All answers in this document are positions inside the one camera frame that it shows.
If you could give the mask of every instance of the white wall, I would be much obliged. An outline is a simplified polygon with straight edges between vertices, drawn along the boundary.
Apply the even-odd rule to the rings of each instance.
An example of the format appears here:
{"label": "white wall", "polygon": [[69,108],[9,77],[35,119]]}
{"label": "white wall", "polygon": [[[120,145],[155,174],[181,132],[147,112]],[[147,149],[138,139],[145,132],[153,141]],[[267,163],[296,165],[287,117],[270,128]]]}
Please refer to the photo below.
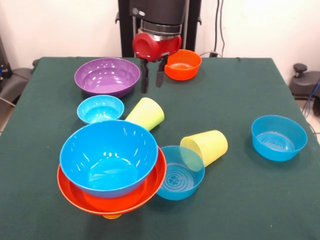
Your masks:
{"label": "white wall", "polygon": [[[286,81],[296,62],[320,70],[319,0],[224,1],[225,57],[271,57]],[[202,0],[198,53],[213,49],[216,4]],[[13,68],[42,56],[120,57],[117,11],[117,0],[0,0],[0,34]]]}
{"label": "white wall", "polygon": [[[216,6],[216,0],[202,0],[199,53],[214,48]],[[319,0],[224,0],[224,56],[271,57],[287,82],[295,63],[320,71],[319,10]],[[217,51],[221,52],[219,43]]]}
{"label": "white wall", "polygon": [[42,56],[121,56],[117,0],[0,0],[11,67]]}

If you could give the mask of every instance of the table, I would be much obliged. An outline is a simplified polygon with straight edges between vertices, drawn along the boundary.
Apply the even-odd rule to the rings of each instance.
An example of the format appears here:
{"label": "table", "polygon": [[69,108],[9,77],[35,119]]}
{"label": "table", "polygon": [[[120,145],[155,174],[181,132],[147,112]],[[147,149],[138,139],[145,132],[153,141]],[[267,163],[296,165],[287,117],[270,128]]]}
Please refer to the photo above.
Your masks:
{"label": "table", "polygon": [[[195,79],[166,78],[147,94],[123,98],[125,118],[143,96],[157,101],[164,122],[158,144],[220,130],[228,152],[206,168],[197,192],[182,201],[155,196],[116,220],[81,211],[57,185],[60,149],[83,126],[76,108],[85,96],[74,83],[92,58],[42,58],[0,137],[0,239],[3,240],[302,240],[320,239],[320,147],[272,59],[206,58]],[[130,58],[136,64],[138,59]],[[308,134],[289,162],[255,152],[251,124],[261,115],[289,117]]]}

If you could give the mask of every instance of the purple bowl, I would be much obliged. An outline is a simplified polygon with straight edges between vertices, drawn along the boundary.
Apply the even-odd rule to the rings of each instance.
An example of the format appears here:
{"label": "purple bowl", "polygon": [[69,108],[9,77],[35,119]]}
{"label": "purple bowl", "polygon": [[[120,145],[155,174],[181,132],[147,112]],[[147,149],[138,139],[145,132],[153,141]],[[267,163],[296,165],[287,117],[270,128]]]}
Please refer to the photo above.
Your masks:
{"label": "purple bowl", "polygon": [[83,64],[75,72],[75,83],[90,95],[112,95],[121,98],[128,94],[140,78],[140,69],[133,62],[105,57]]}

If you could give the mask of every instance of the red bowl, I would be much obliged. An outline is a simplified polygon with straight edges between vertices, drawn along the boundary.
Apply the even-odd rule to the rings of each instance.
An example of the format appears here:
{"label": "red bowl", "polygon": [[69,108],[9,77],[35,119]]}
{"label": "red bowl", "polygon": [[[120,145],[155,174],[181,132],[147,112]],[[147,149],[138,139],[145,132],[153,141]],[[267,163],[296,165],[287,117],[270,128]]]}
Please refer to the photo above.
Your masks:
{"label": "red bowl", "polygon": [[62,195],[75,207],[107,219],[115,219],[148,202],[160,189],[166,176],[166,159],[158,147],[156,164],[143,184],[133,192],[117,198],[99,198],[84,193],[64,175],[59,165],[57,181]]}
{"label": "red bowl", "polygon": [[180,49],[169,56],[168,63],[164,66],[164,72],[174,80],[186,81],[197,75],[201,63],[202,58],[197,53]]}

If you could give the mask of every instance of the bowl rim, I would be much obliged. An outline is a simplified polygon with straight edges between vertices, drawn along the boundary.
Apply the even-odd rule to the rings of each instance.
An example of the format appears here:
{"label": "bowl rim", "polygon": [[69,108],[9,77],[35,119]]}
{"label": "bowl rim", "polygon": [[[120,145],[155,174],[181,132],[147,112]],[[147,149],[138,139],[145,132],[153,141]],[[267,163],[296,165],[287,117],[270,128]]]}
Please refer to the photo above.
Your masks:
{"label": "bowl rim", "polygon": [[[188,49],[179,49],[176,53],[178,53],[179,51],[181,51],[181,52],[193,53],[194,55],[196,55],[197,57],[200,58],[200,63],[199,63],[198,65],[192,67],[192,68],[189,68],[189,69],[179,69],[178,71],[187,72],[187,71],[190,71],[190,70],[194,70],[194,69],[196,69],[196,68],[199,68],[200,65],[202,64],[202,57],[201,57],[198,53],[196,53],[195,51],[191,51],[191,50],[188,50]],[[169,69],[177,70],[176,68],[172,67],[172,66],[169,65],[169,64],[166,64],[166,65],[164,66],[164,68],[169,68]]]}
{"label": "bowl rim", "polygon": [[96,96],[91,96],[91,97],[88,97],[87,99],[83,100],[79,106],[77,107],[76,109],[76,114],[78,116],[78,118],[86,123],[86,124],[92,124],[93,122],[89,122],[89,121],[86,121],[85,119],[83,119],[80,115],[79,115],[79,109],[81,107],[81,105],[83,105],[86,101],[90,100],[90,99],[93,99],[93,98],[99,98],[99,97],[105,97],[105,98],[110,98],[110,99],[114,99],[116,100],[118,103],[121,104],[121,110],[120,110],[120,114],[116,117],[116,118],[112,118],[112,119],[109,119],[109,120],[106,120],[106,121],[110,121],[110,120],[118,120],[119,118],[121,118],[121,116],[124,114],[124,111],[125,111],[125,105],[124,103],[117,97],[115,96],[111,96],[111,95],[106,95],[106,94],[102,94],[102,95],[96,95]]}
{"label": "bowl rim", "polygon": [[163,152],[163,155],[164,155],[165,163],[166,163],[166,164],[167,164],[167,158],[166,158],[166,154],[165,154],[165,152],[163,151],[163,149],[168,149],[168,148],[186,149],[186,150],[189,150],[189,151],[195,153],[195,154],[199,157],[200,162],[202,163],[202,169],[201,169],[201,171],[202,171],[202,176],[201,176],[201,180],[200,180],[196,185],[194,185],[192,188],[190,188],[190,189],[188,189],[188,190],[176,192],[176,191],[168,191],[168,190],[163,189],[163,191],[168,192],[168,193],[180,194],[180,193],[189,192],[189,191],[191,191],[191,190],[193,190],[193,189],[198,188],[198,186],[199,186],[199,185],[202,183],[202,181],[204,180],[204,177],[205,177],[205,174],[206,174],[206,166],[205,166],[205,163],[204,163],[204,161],[202,160],[201,156],[200,156],[198,153],[196,153],[195,151],[193,151],[193,150],[191,150],[190,148],[187,148],[187,147],[185,147],[185,146],[179,146],[179,145],[163,146],[163,147],[161,147],[161,150],[162,150],[162,152]]}
{"label": "bowl rim", "polygon": [[[122,123],[125,123],[125,124],[129,124],[129,125],[134,125],[136,126],[137,128],[140,128],[142,130],[144,130],[145,132],[147,132],[147,134],[149,134],[151,136],[151,141],[152,143],[155,145],[156,147],[156,156],[155,156],[155,160],[153,161],[152,165],[150,166],[150,169],[148,171],[146,171],[146,173],[140,177],[139,179],[137,179],[136,181],[134,181],[133,183],[130,183],[128,185],[125,185],[125,186],[122,186],[122,187],[118,187],[118,188],[113,188],[113,189],[96,189],[96,188],[90,188],[88,186],[84,186],[84,185],[81,185],[81,184],[78,184],[77,182],[75,182],[73,179],[71,179],[69,177],[68,174],[66,174],[66,172],[64,171],[64,167],[63,167],[63,164],[61,162],[61,156],[62,156],[62,152],[67,144],[67,142],[75,135],[77,134],[79,131],[85,129],[85,128],[90,128],[91,126],[93,125],[102,125],[102,124],[110,124],[110,123],[113,123],[113,122],[122,122]],[[60,163],[60,166],[61,166],[61,170],[63,171],[64,175],[73,183],[75,184],[76,186],[82,188],[82,189],[85,189],[85,190],[89,190],[89,191],[93,191],[93,192],[100,192],[100,193],[108,193],[108,192],[114,192],[114,191],[120,191],[120,190],[123,190],[123,189],[126,189],[126,188],[129,188],[129,187],[132,187],[133,185],[139,183],[140,181],[142,181],[143,179],[145,179],[146,177],[148,177],[148,175],[150,174],[150,172],[152,171],[152,169],[154,169],[156,163],[157,163],[157,159],[158,159],[158,155],[159,155],[159,150],[158,150],[158,144],[156,142],[156,139],[155,137],[147,130],[145,129],[144,127],[140,126],[140,125],[137,125],[135,123],[132,123],[132,122],[129,122],[129,121],[125,121],[125,120],[108,120],[108,121],[100,121],[100,122],[95,122],[95,123],[91,123],[91,124],[88,124],[88,125],[85,125],[83,127],[81,127],[80,129],[78,129],[77,131],[75,131],[74,133],[71,134],[71,136],[69,136],[67,138],[67,140],[64,142],[62,148],[61,148],[61,151],[60,151],[60,155],[59,155],[59,163]]]}
{"label": "bowl rim", "polygon": [[[76,78],[77,73],[78,73],[85,65],[87,65],[87,64],[89,64],[89,63],[92,63],[92,62],[97,62],[97,61],[103,60],[103,59],[106,59],[106,60],[107,60],[107,59],[117,59],[117,60],[121,60],[121,61],[128,62],[128,63],[130,63],[131,65],[133,65],[133,66],[138,70],[139,75],[138,75],[138,77],[136,78],[136,80],[135,80],[131,85],[129,85],[129,86],[127,86],[127,87],[125,87],[125,88],[123,88],[123,89],[121,89],[121,90],[119,90],[119,91],[110,91],[110,92],[99,93],[99,92],[94,92],[94,91],[87,90],[87,89],[85,89],[84,87],[82,87],[81,85],[79,85],[78,82],[77,82],[77,78]],[[74,73],[74,82],[75,82],[75,84],[76,84],[80,89],[86,91],[87,93],[90,93],[90,94],[93,94],[93,95],[94,95],[94,94],[99,94],[99,95],[101,95],[101,94],[103,94],[103,95],[111,95],[111,94],[118,94],[118,93],[120,93],[120,92],[122,92],[122,91],[124,91],[124,90],[127,90],[127,89],[132,88],[132,87],[139,81],[140,76],[141,76],[140,68],[139,68],[135,63],[133,63],[132,61],[129,61],[129,60],[124,59],[124,58],[121,58],[121,57],[99,57],[99,58],[96,58],[96,59],[87,61],[87,62],[85,62],[84,64],[82,64],[82,65],[75,71],[75,73]]]}
{"label": "bowl rim", "polygon": [[69,203],[71,203],[72,205],[74,205],[76,208],[78,209],[81,209],[87,213],[91,213],[91,214],[96,214],[96,215],[100,215],[100,216],[108,216],[108,215],[118,215],[118,214],[126,214],[126,213],[129,213],[131,211],[134,211],[138,208],[140,208],[141,206],[143,206],[145,203],[147,203],[154,195],[156,195],[156,193],[158,192],[158,190],[161,188],[162,184],[164,183],[165,181],[165,178],[166,178],[166,172],[167,172],[167,163],[166,163],[166,158],[165,158],[165,155],[164,153],[162,152],[161,148],[157,145],[157,149],[158,149],[158,152],[160,153],[160,155],[162,156],[162,162],[163,162],[163,166],[164,166],[164,174],[162,176],[162,179],[159,183],[159,185],[157,186],[157,188],[152,192],[152,194],[147,197],[144,201],[142,201],[141,203],[139,204],[135,204],[134,206],[130,207],[130,208],[127,208],[127,209],[124,209],[124,210],[121,210],[121,211],[115,211],[115,212],[102,212],[102,211],[92,211],[92,210],[88,210],[80,205],[78,205],[76,202],[73,202],[72,200],[70,200],[66,194],[64,193],[63,189],[61,188],[61,183],[59,181],[59,169],[61,169],[62,171],[62,168],[61,168],[61,165],[59,164],[58,166],[58,170],[57,170],[57,174],[56,174],[56,178],[57,178],[57,182],[58,182],[58,187],[60,189],[60,192],[62,193],[62,195],[65,197],[65,199],[67,199],[67,201]]}
{"label": "bowl rim", "polygon": [[256,123],[258,120],[260,120],[260,119],[269,118],[269,117],[276,117],[276,118],[279,118],[279,119],[285,119],[285,120],[287,120],[287,121],[290,121],[290,122],[294,123],[298,128],[300,128],[300,129],[302,130],[303,135],[304,135],[304,137],[305,137],[305,142],[304,142],[304,144],[302,145],[302,147],[297,148],[297,149],[295,149],[295,150],[293,150],[293,151],[280,151],[280,150],[277,150],[277,149],[273,149],[273,148],[270,148],[270,147],[262,144],[262,143],[258,140],[258,142],[259,142],[260,145],[262,145],[262,146],[264,146],[264,147],[266,147],[266,148],[268,148],[268,149],[270,149],[270,150],[272,150],[272,151],[279,152],[279,153],[297,153],[297,152],[300,152],[300,151],[307,145],[307,143],[308,143],[308,135],[307,135],[305,129],[304,129],[299,123],[297,123],[296,121],[292,120],[291,118],[288,118],[288,117],[285,117],[285,116],[281,116],[281,115],[275,115],[275,114],[263,115],[263,116],[260,116],[260,117],[256,118],[256,119],[253,121],[252,125],[251,125],[251,135],[252,135],[252,137],[254,137],[254,138],[257,140],[257,136],[254,134],[254,125],[255,125],[255,123]]}

